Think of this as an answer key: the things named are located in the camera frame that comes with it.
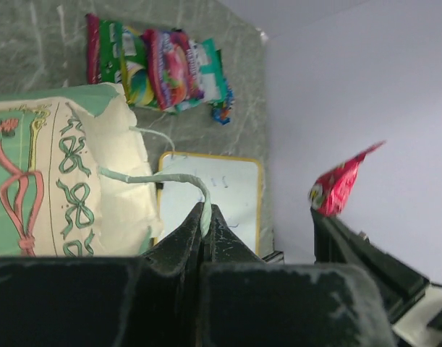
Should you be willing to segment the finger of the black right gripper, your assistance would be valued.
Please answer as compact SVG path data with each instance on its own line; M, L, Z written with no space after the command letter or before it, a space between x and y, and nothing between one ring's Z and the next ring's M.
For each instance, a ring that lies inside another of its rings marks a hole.
M348 228L339 218L311 210L317 263L361 267L375 281L390 322L397 322L424 295L429 279L380 250Z

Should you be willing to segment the green yellow chips bag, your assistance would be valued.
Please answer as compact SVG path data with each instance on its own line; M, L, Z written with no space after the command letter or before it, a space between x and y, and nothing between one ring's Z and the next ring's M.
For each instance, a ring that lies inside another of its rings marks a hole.
M122 85L128 104L158 110L158 102L148 77L147 47L139 32L121 26L119 34Z

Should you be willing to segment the green white paper bag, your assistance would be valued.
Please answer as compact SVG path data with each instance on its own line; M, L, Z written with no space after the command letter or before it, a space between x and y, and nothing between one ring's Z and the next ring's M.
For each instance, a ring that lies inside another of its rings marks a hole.
M134 256L163 232L153 173L122 87L0 97L0 257Z

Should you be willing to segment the blue M&M's packet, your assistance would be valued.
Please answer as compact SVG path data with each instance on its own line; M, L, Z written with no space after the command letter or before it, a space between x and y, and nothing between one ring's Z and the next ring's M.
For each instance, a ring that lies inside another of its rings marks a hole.
M228 83L227 93L224 100L221 102L215 102L211 104L212 105L211 116L213 120L217 121L221 125L228 124L231 121L229 114L233 109L234 102L235 102L234 93L231 88L231 85Z

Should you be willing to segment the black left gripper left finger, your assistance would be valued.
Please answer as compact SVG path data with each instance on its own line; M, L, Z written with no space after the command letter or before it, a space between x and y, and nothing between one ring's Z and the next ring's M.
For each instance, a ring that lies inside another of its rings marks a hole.
M0 346L194 346L202 207L134 257L0 257Z

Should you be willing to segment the purple Fox's candy bag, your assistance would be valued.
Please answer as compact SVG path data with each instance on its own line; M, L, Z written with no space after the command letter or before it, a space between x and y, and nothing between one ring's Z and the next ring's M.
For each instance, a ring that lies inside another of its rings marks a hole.
M101 82L100 77L100 34L99 34L99 18L94 14L86 14L87 22L87 79L88 84L98 84Z

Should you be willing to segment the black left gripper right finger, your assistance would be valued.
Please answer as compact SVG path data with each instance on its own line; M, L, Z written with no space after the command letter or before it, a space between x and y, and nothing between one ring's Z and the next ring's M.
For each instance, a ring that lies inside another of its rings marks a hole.
M203 346L393 346L374 280L345 264L222 259L230 230L213 206L212 258L200 269Z

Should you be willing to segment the pink fruit candy bag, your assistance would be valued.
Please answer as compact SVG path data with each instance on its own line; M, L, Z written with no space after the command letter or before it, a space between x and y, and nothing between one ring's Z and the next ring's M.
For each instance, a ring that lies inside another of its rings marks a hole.
M161 110L203 99L195 42L185 31L150 28L141 38L147 48L148 78Z

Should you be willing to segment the small red snack packet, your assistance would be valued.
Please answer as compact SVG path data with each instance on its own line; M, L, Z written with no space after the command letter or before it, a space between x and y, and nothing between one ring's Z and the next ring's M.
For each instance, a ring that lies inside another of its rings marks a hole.
M377 142L319 176L308 194L311 208L324 216L339 215L351 194L361 163L385 143Z

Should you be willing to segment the teal snack packet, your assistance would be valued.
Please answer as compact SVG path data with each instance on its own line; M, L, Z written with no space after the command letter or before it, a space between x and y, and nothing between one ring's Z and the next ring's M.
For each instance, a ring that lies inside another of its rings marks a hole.
M227 82L224 79L221 58L216 50L214 40L209 38L202 43L191 40L192 51L198 69L198 89L203 96L191 97L176 104L174 109L177 112L198 106L201 103L223 103L227 95Z

